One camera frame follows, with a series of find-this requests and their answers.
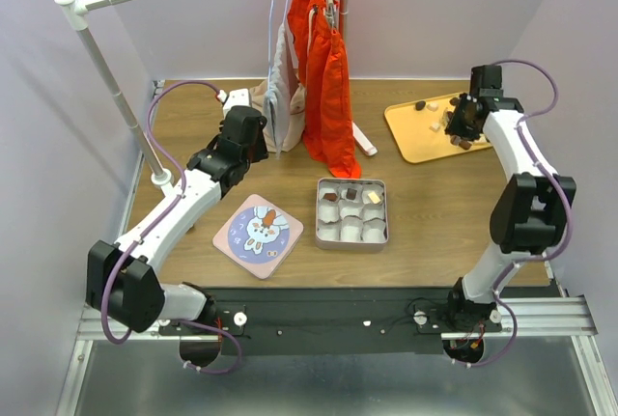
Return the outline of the dark round chocolate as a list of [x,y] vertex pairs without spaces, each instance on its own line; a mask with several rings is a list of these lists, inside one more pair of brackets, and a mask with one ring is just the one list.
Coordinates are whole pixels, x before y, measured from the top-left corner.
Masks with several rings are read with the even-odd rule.
[[469,141],[464,140],[459,136],[452,136],[450,138],[450,143],[453,146],[459,147],[465,151],[469,150],[472,147],[472,144]]

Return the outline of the dark brown chocolate cube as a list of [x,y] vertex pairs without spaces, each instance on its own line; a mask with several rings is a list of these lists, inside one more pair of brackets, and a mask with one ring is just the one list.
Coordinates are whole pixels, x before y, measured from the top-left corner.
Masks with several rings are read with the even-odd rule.
[[351,187],[350,187],[350,188],[348,188],[348,189],[346,190],[346,195],[345,195],[345,197],[346,197],[348,200],[352,200],[352,201],[353,201],[353,200],[355,200],[355,199],[356,199],[356,195],[357,195],[357,190],[356,190],[355,188],[351,188]]

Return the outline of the pink chocolate tin box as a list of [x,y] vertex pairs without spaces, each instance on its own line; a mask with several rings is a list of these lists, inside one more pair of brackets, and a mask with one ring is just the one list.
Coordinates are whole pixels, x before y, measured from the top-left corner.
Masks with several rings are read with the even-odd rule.
[[[355,188],[355,200],[348,200],[346,190]],[[381,202],[373,204],[367,197],[376,192]],[[323,198],[334,192],[338,198]],[[323,178],[316,191],[315,242],[323,250],[379,252],[389,240],[387,188],[382,180]]]

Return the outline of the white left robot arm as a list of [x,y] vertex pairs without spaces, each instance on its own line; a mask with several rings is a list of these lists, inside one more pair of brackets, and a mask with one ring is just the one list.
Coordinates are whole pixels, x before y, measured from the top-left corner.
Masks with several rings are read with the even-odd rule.
[[133,332],[160,319],[180,319],[194,334],[207,332],[214,311],[189,285],[163,285],[158,273],[194,223],[239,184],[250,165],[267,158],[266,118],[234,106],[207,147],[191,156],[180,182],[139,224],[113,243],[96,242],[87,257],[86,302]]

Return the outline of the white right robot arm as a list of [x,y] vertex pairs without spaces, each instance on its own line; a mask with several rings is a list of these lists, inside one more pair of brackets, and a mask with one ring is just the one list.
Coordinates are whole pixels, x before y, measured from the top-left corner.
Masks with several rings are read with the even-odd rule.
[[545,159],[527,126],[530,115],[502,89],[501,62],[472,68],[445,133],[459,143],[486,138],[507,179],[490,217],[491,243],[449,292],[446,323],[464,331],[492,316],[504,287],[527,263],[560,255],[572,230],[576,182]]

